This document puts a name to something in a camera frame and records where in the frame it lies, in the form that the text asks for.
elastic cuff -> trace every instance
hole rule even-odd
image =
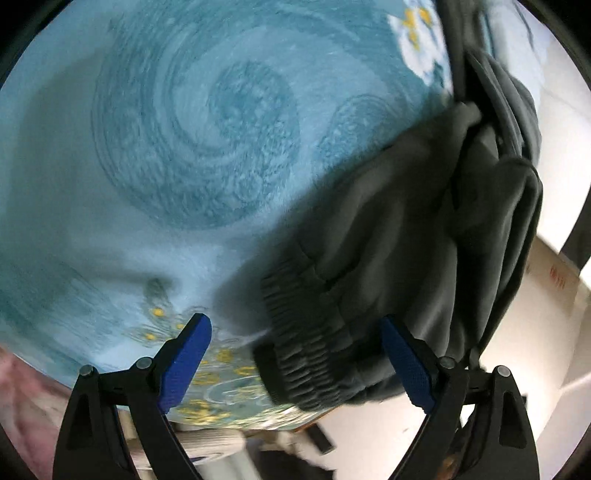
[[[292,403],[287,395],[283,377],[277,365],[275,346],[272,343],[259,345],[253,350],[253,356],[262,383],[265,385],[271,401],[275,405]]]

dark clothing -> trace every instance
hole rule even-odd
[[[319,410],[396,395],[382,317],[465,361],[515,296],[542,198],[537,118],[498,63],[478,48],[463,55],[470,101],[342,181],[262,281],[272,342],[255,360],[276,403]]]

fleece blanket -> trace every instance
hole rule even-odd
[[[0,341],[71,387],[195,312],[170,418],[290,428],[259,280],[338,177],[451,98],[431,0],[74,0],[0,90]]]

